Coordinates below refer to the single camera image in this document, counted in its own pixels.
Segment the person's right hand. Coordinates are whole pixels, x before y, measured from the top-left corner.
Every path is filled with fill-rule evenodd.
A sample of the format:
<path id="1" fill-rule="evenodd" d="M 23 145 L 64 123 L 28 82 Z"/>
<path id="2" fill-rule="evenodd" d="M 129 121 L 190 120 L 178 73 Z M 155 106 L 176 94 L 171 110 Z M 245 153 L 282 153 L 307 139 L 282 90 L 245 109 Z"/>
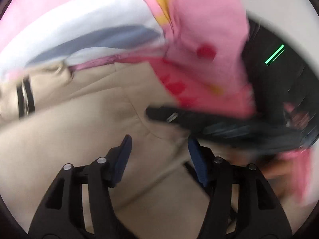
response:
<path id="1" fill-rule="evenodd" d="M 232 149 L 226 159 L 234 165 L 245 166 L 253 163 L 261 170 L 267 180 L 274 180 L 274 192 L 278 197 L 293 194 L 291 187 L 292 164 L 290 161 L 281 160 L 280 155 L 257 155 L 251 152 Z"/>

